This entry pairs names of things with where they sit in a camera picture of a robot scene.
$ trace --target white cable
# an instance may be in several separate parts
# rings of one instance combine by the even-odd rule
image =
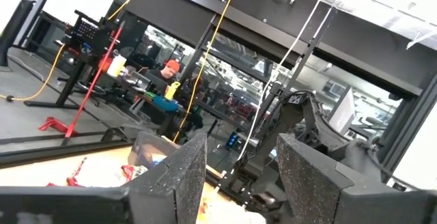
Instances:
[[[416,43],[419,43],[419,42],[421,42],[422,40],[426,40],[426,39],[428,39],[429,37],[432,37],[432,36],[434,36],[434,35],[436,35],[436,34],[437,34],[437,31],[431,31],[431,32],[425,34],[424,36],[421,36],[421,37],[419,37],[419,38],[416,38],[416,39],[410,41],[410,42],[407,44],[407,50],[410,49],[411,46],[414,46]]]
[[[303,31],[305,30],[305,28],[307,27],[309,21],[310,21],[311,18],[313,17],[314,12],[317,10],[317,7],[319,6],[320,1],[321,1],[321,0],[317,0],[317,3],[314,5],[314,8],[313,8],[313,10],[311,11],[310,15],[308,16],[307,21],[306,21],[305,24],[303,25],[302,29],[300,30],[300,32],[299,32],[298,36],[296,37],[296,39],[294,40],[293,44],[290,46],[290,48],[288,49],[288,51],[286,52],[286,54],[284,55],[284,57],[282,58],[282,60],[279,62],[279,65],[277,66],[277,68],[279,68],[280,66],[282,66],[282,64],[284,63],[284,61],[287,59],[288,55],[292,52],[293,48],[294,48],[295,45],[298,43],[300,37],[301,37],[302,34],[303,34]],[[266,86],[265,86],[264,89],[262,90],[262,94],[261,94],[261,96],[260,96],[260,98],[259,98],[259,100],[258,100],[258,108],[257,108],[257,111],[256,111],[256,113],[255,113],[255,117],[253,118],[253,122],[252,122],[251,129],[250,129],[250,131],[249,131],[249,134],[247,135],[247,140],[246,140],[246,143],[245,143],[244,146],[243,146],[243,150],[241,150],[241,153],[240,153],[240,155],[239,155],[239,157],[238,157],[237,160],[240,160],[240,159],[241,159],[241,157],[242,157],[243,154],[244,154],[244,151],[245,151],[246,148],[247,148],[247,144],[248,144],[249,141],[251,140],[251,136],[252,136],[253,129],[255,129],[255,122],[256,122],[257,117],[258,117],[259,108],[261,108],[261,104],[262,104],[262,101],[263,101],[263,97],[264,97],[264,95],[265,95],[266,92],[267,92],[267,88],[268,88],[269,84],[273,81],[273,78],[270,77],[270,78],[268,79]]]
[[[20,62],[20,63],[21,63],[21,64],[22,64],[26,69],[32,71],[33,73],[35,73],[36,75],[38,75],[38,76],[41,78],[41,81],[44,81],[44,76],[43,76],[41,73],[39,73],[38,71],[34,70],[33,68],[30,68],[30,67],[29,67],[27,64],[25,64],[21,59],[15,57],[15,56],[12,56],[12,55],[8,55],[8,57],[14,59],[15,61],[19,61],[19,62]]]

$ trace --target wire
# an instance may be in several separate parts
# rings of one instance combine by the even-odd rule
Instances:
[[[120,6],[108,19],[111,20],[114,16],[116,16],[127,4],[129,4],[130,0],[126,0],[122,6]]]
[[[10,57],[11,59],[13,59],[15,61],[19,61],[21,63],[21,65],[23,65],[24,68],[28,69],[28,71],[31,71],[34,74],[36,74],[38,77],[40,77],[41,81],[44,81],[44,76],[41,73],[39,73],[38,71],[34,70],[33,68],[31,68],[27,64],[25,64],[21,59],[15,57],[15,56],[12,56],[12,55],[8,55],[8,57]]]
[[[227,0],[227,3],[226,3],[226,5],[225,5],[225,8],[223,9],[223,11],[222,11],[222,13],[221,13],[221,16],[220,16],[220,19],[218,20],[218,23],[217,23],[216,29],[214,30],[214,33],[212,34],[212,39],[210,40],[210,43],[209,43],[209,45],[208,45],[208,49],[206,50],[206,53],[205,53],[204,57],[202,57],[202,62],[201,62],[200,71],[199,71],[199,74],[197,75],[196,81],[195,81],[195,83],[194,83],[193,92],[192,92],[192,94],[191,94],[190,102],[189,102],[189,104],[188,104],[188,108],[186,109],[186,114],[185,114],[185,116],[184,116],[184,119],[182,120],[182,122],[181,122],[181,124],[180,124],[180,126],[179,126],[178,132],[176,133],[176,136],[173,138],[173,142],[174,142],[174,143],[176,142],[176,139],[177,139],[178,136],[179,136],[180,130],[181,130],[182,127],[184,126],[185,121],[186,121],[186,118],[188,117],[188,115],[189,115],[189,113],[190,113],[190,109],[191,109],[191,106],[193,105],[194,97],[196,96],[197,83],[199,82],[199,79],[200,79],[201,73],[202,73],[202,71],[203,71],[203,68],[205,67],[206,58],[208,57],[208,54],[210,54],[210,49],[211,49],[211,47],[212,47],[212,43],[214,43],[214,40],[215,40],[216,35],[217,35],[217,32],[219,32],[220,24],[221,24],[221,22],[223,21],[223,18],[225,17],[225,14],[226,14],[227,8],[229,7],[229,4],[231,3],[231,1],[232,1],[232,0]]]
[[[41,92],[42,92],[42,90],[44,90],[44,88],[45,88],[46,85],[48,84],[48,81],[50,80],[50,78],[51,78],[51,76],[52,76],[52,74],[53,74],[53,71],[55,70],[56,63],[57,63],[57,61],[58,61],[58,59],[59,59],[59,56],[61,55],[61,53],[62,53],[62,51],[63,51],[63,49],[64,49],[64,46],[65,46],[65,45],[62,45],[61,48],[59,49],[59,51],[57,52],[57,54],[56,54],[56,58],[55,58],[55,61],[53,62],[53,65],[52,65],[52,68],[50,69],[50,72],[48,73],[47,79],[46,79],[46,81],[44,82],[44,84],[42,84],[42,86],[41,86],[41,88],[38,90],[38,92],[36,92],[36,94],[34,94],[34,95],[30,96],[30,97],[27,97],[27,98],[13,98],[13,97],[11,97],[11,96],[4,96],[4,95],[0,95],[0,98],[5,98],[7,101],[27,101],[27,100],[34,99],[34,98],[36,98],[38,95],[40,95]]]
[[[115,15],[117,15],[128,3],[130,2],[130,0],[126,0],[110,17],[109,17],[109,20],[111,20]],[[48,81],[50,80],[50,78],[51,78],[51,76],[52,76],[52,74],[53,74],[53,71],[55,70],[55,67],[56,67],[56,63],[57,63],[57,61],[59,60],[59,56],[61,55],[61,53],[62,53],[62,51],[63,51],[63,49],[64,49],[64,46],[65,46],[65,44],[63,44],[62,46],[61,46],[61,48],[59,49],[59,51],[57,52],[57,54],[56,54],[56,58],[55,58],[55,61],[53,62],[53,65],[52,65],[52,68],[50,69],[50,72],[49,72],[49,74],[48,74],[48,76],[47,76],[47,80],[44,82],[44,84],[42,84],[42,86],[41,86],[41,88],[38,90],[38,92],[36,92],[36,94],[34,94],[34,95],[32,95],[32,96],[30,96],[30,97],[27,97],[27,98],[14,98],[13,96],[4,96],[4,95],[0,95],[0,98],[4,98],[4,99],[6,99],[7,101],[27,101],[27,100],[31,100],[31,99],[34,99],[34,98],[36,98],[36,97],[38,97],[40,94],[41,94],[41,92],[42,92],[42,90],[44,90],[44,88],[47,86],[47,84],[48,84]],[[32,69],[32,68],[30,68],[29,66],[27,66],[23,61],[21,61],[21,59],[18,59],[17,58],[17,60],[19,60],[23,65],[24,65],[24,67],[25,68],[27,68],[27,69],[29,69],[30,71],[32,71],[32,72],[35,72],[36,74],[38,74],[39,76],[41,76],[41,79],[42,80],[44,80],[44,78],[43,78],[43,76],[39,73],[39,72],[36,72],[36,70],[34,70],[34,69]]]
[[[288,49],[288,51],[286,52],[286,54],[284,55],[284,57],[282,58],[282,60],[279,62],[279,65],[277,66],[277,68],[279,68],[279,67],[282,66],[282,64],[284,63],[284,61],[287,59],[288,55],[292,52],[293,48],[294,48],[295,45],[298,43],[300,37],[301,37],[302,34],[303,34],[303,31],[304,31],[305,28],[307,27],[309,21],[311,20],[311,18],[313,17],[313,15],[314,15],[314,13],[315,13],[315,10],[316,10],[317,7],[319,6],[320,1],[321,1],[321,0],[317,0],[317,3],[314,5],[314,8],[313,8],[313,10],[311,11],[310,15],[308,16],[307,21],[306,21],[305,24],[303,25],[302,29],[300,30],[300,32],[299,32],[298,36],[296,37],[296,39],[294,40],[293,44],[290,46],[290,48]],[[249,134],[247,135],[246,143],[244,144],[243,150],[241,151],[241,153],[240,153],[240,155],[239,155],[239,157],[238,157],[238,160],[240,160],[241,157],[243,156],[244,151],[245,151],[246,148],[247,148],[247,144],[249,143],[249,141],[250,141],[250,139],[251,139],[251,137],[252,137],[252,132],[253,132],[253,130],[254,130],[254,128],[255,128],[255,122],[256,122],[256,120],[257,120],[258,113],[259,113],[259,108],[261,108],[261,104],[262,104],[262,102],[263,102],[263,97],[264,97],[264,95],[266,94],[266,92],[267,92],[267,88],[268,88],[268,86],[270,85],[270,83],[271,83],[272,81],[273,81],[273,78],[270,77],[270,78],[268,79],[268,82],[267,82],[266,86],[265,86],[264,89],[262,90],[261,96],[260,96],[260,98],[259,98],[259,100],[258,100],[258,108],[257,108],[257,111],[256,111],[256,113],[255,113],[255,117],[253,118],[253,122],[252,122],[251,129],[250,129],[250,131],[249,131]]]

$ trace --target yellow cable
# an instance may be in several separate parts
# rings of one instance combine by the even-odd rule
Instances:
[[[122,10],[123,7],[125,7],[129,2],[130,2],[130,0],[126,0],[126,1],[123,3],[123,5],[120,6],[120,7],[117,9],[117,11],[115,11],[114,14],[112,14],[112,15],[109,17],[109,20],[111,20],[115,15],[117,15],[117,13],[120,12],[120,10]],[[48,74],[47,80],[46,80],[46,81],[44,82],[44,84],[41,86],[40,90],[38,90],[38,92],[36,92],[36,94],[34,94],[34,95],[32,95],[32,96],[30,96],[30,97],[28,97],[28,98],[13,98],[12,100],[14,100],[14,101],[27,101],[27,100],[31,100],[31,99],[33,99],[33,98],[36,98],[38,95],[41,94],[42,90],[46,87],[48,81],[50,80],[53,71],[55,70],[56,63],[57,63],[57,61],[58,61],[58,59],[59,59],[59,56],[60,56],[61,53],[62,53],[62,50],[64,49],[64,46],[65,46],[65,45],[62,45],[61,48],[59,49],[59,51],[57,52],[57,55],[56,55],[55,61],[53,62],[52,68],[50,69],[50,72],[49,72],[49,74]],[[5,99],[6,99],[7,96],[0,95],[0,98],[5,98]]]
[[[122,6],[120,6],[108,19],[111,20],[114,16],[116,16],[118,14],[118,12],[120,12],[129,2],[130,2],[130,0],[126,0],[122,4]]]
[[[211,49],[211,47],[212,47],[212,43],[214,43],[214,40],[215,40],[215,38],[216,38],[216,34],[217,34],[217,32],[219,31],[220,24],[221,24],[223,18],[225,17],[225,14],[226,14],[227,8],[229,7],[229,4],[230,4],[230,3],[231,3],[231,0],[227,0],[227,3],[226,3],[226,6],[225,6],[225,9],[223,9],[223,12],[221,13],[221,16],[220,16],[220,20],[218,20],[218,23],[217,23],[217,26],[216,26],[216,30],[215,30],[214,33],[212,34],[212,39],[210,40],[210,44],[209,44],[209,46],[208,46],[208,49],[206,50],[205,57],[202,57],[200,71],[199,71],[199,74],[197,75],[196,81],[195,81],[195,83],[194,83],[193,93],[191,94],[190,102],[189,102],[189,104],[188,104],[188,108],[187,108],[187,110],[186,110],[187,112],[186,112],[186,114],[185,114],[184,119],[182,120],[182,123],[181,123],[180,126],[179,126],[179,130],[178,130],[178,132],[176,133],[176,136],[173,138],[173,142],[174,142],[174,143],[176,142],[176,139],[177,139],[178,136],[179,136],[180,130],[181,130],[182,127],[184,126],[185,121],[186,121],[186,118],[188,117],[188,114],[190,113],[191,105],[193,104],[194,97],[196,96],[197,83],[199,82],[199,79],[200,79],[201,73],[202,73],[202,71],[203,71],[203,67],[205,66],[206,57],[208,57],[208,54],[210,54],[210,49]]]
[[[64,49],[64,46],[65,45],[62,45],[61,48],[59,49],[59,51],[57,52],[55,61],[53,62],[53,65],[52,65],[52,68],[50,69],[50,72],[48,73],[47,79],[44,82],[44,84],[42,84],[42,86],[38,90],[38,92],[36,92],[36,94],[34,94],[34,95],[32,95],[32,96],[30,96],[28,98],[13,98],[12,99],[13,101],[27,101],[27,100],[31,100],[31,99],[33,99],[33,98],[35,98],[35,97],[37,97],[38,95],[41,94],[42,90],[46,87],[48,81],[50,80],[50,78],[51,78],[51,76],[53,74],[53,71],[55,70],[55,66],[56,66],[57,60],[59,59],[59,56],[61,55],[62,50]],[[4,95],[0,95],[0,98],[7,98],[7,97],[4,96]]]

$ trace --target red rope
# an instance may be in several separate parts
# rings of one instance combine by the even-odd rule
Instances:
[[[118,37],[120,36],[120,33],[122,32],[122,28],[123,28],[123,23],[122,23],[122,25],[118,28],[118,31],[117,31],[117,33],[115,34],[115,37],[114,37],[114,39],[113,39],[111,45],[109,46],[109,49],[108,49],[106,55],[104,56],[104,58],[103,58],[103,60],[102,60],[103,62],[105,62],[105,61],[108,59],[109,54],[111,54],[112,49],[114,48],[114,45],[115,45],[115,43],[117,42],[117,39],[118,39]],[[66,133],[65,138],[70,138],[70,137],[71,137],[71,134],[72,134],[73,131],[74,131],[74,127],[76,126],[77,120],[79,119],[79,116],[81,116],[81,113],[82,113],[83,109],[85,108],[85,105],[86,105],[86,103],[87,103],[87,100],[88,100],[89,96],[91,95],[91,93],[93,92],[93,88],[94,88],[94,86],[95,86],[96,83],[97,83],[97,80],[98,80],[98,78],[99,78],[99,76],[100,76],[100,73],[102,72],[103,67],[104,67],[104,64],[101,64],[100,67],[99,67],[99,69],[98,69],[98,71],[97,71],[96,76],[94,77],[93,82],[92,82],[91,85],[89,86],[89,89],[88,89],[87,95],[85,95],[85,98],[83,99],[82,104],[81,104],[81,106],[79,107],[79,110],[78,110],[77,113],[76,113],[76,117],[74,117],[73,122],[72,122],[71,125],[68,127],[68,130],[67,130],[67,133]]]

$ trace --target orange cap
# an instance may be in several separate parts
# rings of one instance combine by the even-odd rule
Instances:
[[[178,61],[171,59],[165,65],[169,68],[172,68],[174,71],[179,72],[180,64]]]

